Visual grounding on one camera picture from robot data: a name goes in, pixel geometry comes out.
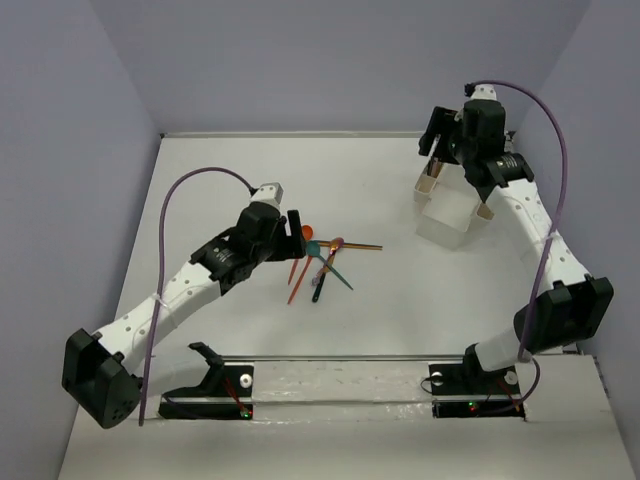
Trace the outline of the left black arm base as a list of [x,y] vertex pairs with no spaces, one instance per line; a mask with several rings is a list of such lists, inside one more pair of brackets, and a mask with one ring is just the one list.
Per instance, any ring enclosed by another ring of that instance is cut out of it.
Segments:
[[220,372],[209,369],[197,385],[164,393],[157,413],[169,420],[250,421],[253,384],[253,364],[226,363]]

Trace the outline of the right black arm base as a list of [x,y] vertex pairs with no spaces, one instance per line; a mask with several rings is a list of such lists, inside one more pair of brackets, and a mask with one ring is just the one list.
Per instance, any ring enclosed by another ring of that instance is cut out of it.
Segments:
[[437,419],[526,418],[513,366],[470,377],[461,363],[430,364],[420,387],[432,397]]

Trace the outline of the gold fork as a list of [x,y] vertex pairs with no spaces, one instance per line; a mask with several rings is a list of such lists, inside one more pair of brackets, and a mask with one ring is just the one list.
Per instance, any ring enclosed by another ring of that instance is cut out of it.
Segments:
[[440,173],[442,164],[438,161],[438,160],[433,160],[432,161],[432,169],[431,169],[431,176],[432,177],[437,177]]

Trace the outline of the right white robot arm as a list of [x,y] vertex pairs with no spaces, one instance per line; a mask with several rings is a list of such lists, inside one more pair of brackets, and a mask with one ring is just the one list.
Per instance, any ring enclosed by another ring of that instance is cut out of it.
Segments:
[[460,379],[473,392],[525,356],[592,338],[614,296],[609,279],[594,277],[553,229],[533,170],[506,148],[505,121],[504,107],[493,99],[470,99],[460,110],[437,106],[419,140],[420,155],[462,168],[534,277],[534,299],[512,326],[467,348]]

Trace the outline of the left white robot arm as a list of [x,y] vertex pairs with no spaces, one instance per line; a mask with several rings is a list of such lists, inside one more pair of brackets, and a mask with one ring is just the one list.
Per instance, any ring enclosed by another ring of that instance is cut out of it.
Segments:
[[153,348],[189,317],[248,280],[264,262],[303,256],[300,214],[264,202],[191,254],[169,280],[130,312],[65,343],[61,385],[103,429],[120,424],[149,394]]

